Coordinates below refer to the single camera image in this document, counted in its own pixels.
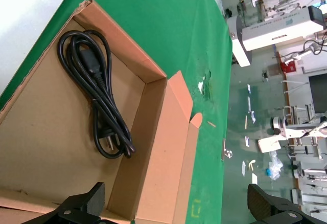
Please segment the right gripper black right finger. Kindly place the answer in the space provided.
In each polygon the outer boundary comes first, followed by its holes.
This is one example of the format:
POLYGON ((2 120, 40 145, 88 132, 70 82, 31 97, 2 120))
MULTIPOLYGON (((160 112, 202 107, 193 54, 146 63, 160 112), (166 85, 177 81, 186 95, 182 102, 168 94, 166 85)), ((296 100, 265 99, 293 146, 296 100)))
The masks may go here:
POLYGON ((247 206, 255 223, 324 224, 324 221, 305 214, 289 200, 267 194, 257 184, 248 185, 247 206))

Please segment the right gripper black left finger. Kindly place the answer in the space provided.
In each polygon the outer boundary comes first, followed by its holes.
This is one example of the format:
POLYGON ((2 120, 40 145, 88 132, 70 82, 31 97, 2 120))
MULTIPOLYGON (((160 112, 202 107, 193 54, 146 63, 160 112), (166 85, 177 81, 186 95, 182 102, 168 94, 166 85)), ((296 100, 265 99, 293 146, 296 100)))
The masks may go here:
POLYGON ((57 209, 51 223, 100 223, 105 204, 105 184, 96 183, 88 192, 69 196, 57 209))

